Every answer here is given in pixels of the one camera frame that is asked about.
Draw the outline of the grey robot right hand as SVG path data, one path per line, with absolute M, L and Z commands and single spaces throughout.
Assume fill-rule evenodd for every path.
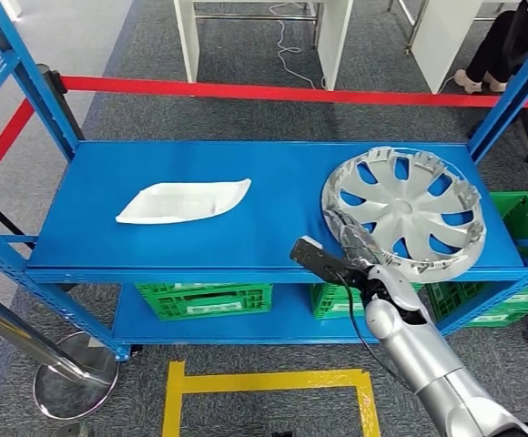
M 364 269 L 386 263 L 378 243 L 350 214 L 338 208 L 329 208 L 323 211 L 323 216 L 349 263 Z

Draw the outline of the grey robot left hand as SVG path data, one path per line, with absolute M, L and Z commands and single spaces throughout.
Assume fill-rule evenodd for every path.
M 66 423 L 54 433 L 55 437 L 94 437 L 94 431 L 84 422 Z

